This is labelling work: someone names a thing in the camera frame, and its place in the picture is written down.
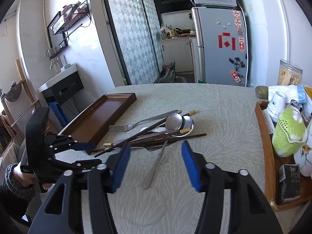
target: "table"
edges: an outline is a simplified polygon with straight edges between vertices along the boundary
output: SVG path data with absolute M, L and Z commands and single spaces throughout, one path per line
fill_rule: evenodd
M 207 136 L 190 139 L 193 151 L 204 155 L 221 169 L 237 172 L 246 169 L 262 191 L 265 188 L 265 169 L 262 141 L 254 108 L 254 89 L 213 84 L 176 83 L 117 87 L 109 93 L 135 92 L 137 101 L 128 108 L 116 124 L 129 124 L 170 110 L 183 113 L 197 110 L 193 115 L 192 134 Z M 137 133 L 146 122 L 125 132 L 109 131 L 104 142 L 126 138 Z M 151 186 L 141 188 L 141 182 L 152 167 L 159 151 L 137 149 L 131 157 L 121 188 L 108 194 L 110 207 L 119 234 L 169 233 L 193 234 L 199 219 L 204 194 L 195 192 L 181 156 L 181 141 L 166 147 L 156 169 Z M 100 158 L 105 162 L 107 153 Z M 65 151 L 57 159 L 74 162 L 92 159 L 83 152 Z M 224 221 L 221 233 L 227 233 L 230 197 L 225 193 Z M 92 233 L 88 215 L 87 192 L 82 192 L 85 233 Z

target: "refrigerator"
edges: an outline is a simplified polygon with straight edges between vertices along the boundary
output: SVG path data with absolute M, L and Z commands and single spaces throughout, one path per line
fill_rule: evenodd
M 244 13 L 236 0 L 191 0 L 200 80 L 246 86 L 248 42 Z

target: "wooden tray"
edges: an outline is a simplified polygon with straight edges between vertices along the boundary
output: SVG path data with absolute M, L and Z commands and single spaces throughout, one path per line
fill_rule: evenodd
M 274 154 L 272 146 L 272 135 L 269 135 L 266 123 L 262 114 L 262 110 L 266 109 L 269 102 L 258 101 L 255 106 L 255 114 L 257 116 L 261 139 L 263 144 L 264 163 L 266 172 L 266 189 L 265 196 L 271 207 L 275 211 L 282 211 L 294 208 L 312 199 L 312 180 L 310 177 L 300 178 L 300 198 L 296 201 L 277 204 L 279 196 L 279 169 L 283 164 L 295 164 L 294 156 L 281 158 Z
M 80 143 L 98 144 L 107 133 L 108 126 L 114 125 L 135 101 L 135 93 L 103 95 L 72 120 L 60 134 L 71 135 Z

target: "white sink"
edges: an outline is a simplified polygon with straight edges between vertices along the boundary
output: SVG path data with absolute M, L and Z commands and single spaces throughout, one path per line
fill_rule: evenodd
M 63 72 L 57 74 L 56 76 L 52 77 L 49 81 L 47 81 L 45 84 L 41 85 L 38 89 L 39 93 L 43 92 L 46 89 L 49 89 L 59 81 L 63 80 L 65 77 L 75 73 L 78 71 L 78 67 L 76 64 L 73 64 L 71 67 L 68 69 L 65 69 Z

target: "plastic jar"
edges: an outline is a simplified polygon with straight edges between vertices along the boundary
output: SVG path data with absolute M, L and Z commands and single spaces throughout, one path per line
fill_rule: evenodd
M 302 68 L 292 62 L 280 60 L 277 85 L 300 85 L 301 78 Z

